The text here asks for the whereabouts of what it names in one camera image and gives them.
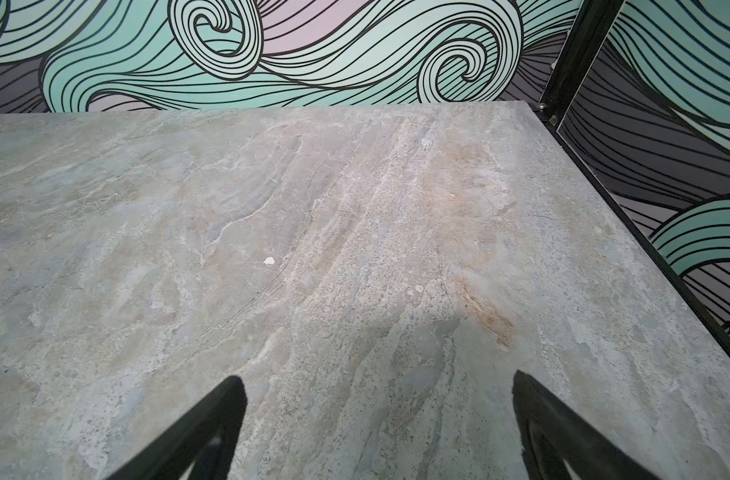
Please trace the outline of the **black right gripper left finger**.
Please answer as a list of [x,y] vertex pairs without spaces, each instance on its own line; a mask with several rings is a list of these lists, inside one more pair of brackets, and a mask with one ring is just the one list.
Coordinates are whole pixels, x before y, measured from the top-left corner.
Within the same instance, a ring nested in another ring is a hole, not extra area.
[[242,379],[227,377],[110,477],[227,478],[247,406]]

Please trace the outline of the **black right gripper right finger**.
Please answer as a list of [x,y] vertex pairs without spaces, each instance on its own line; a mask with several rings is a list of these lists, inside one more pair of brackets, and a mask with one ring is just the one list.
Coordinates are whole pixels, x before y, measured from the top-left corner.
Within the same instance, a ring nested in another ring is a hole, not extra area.
[[535,377],[518,370],[513,408],[531,479],[655,479]]

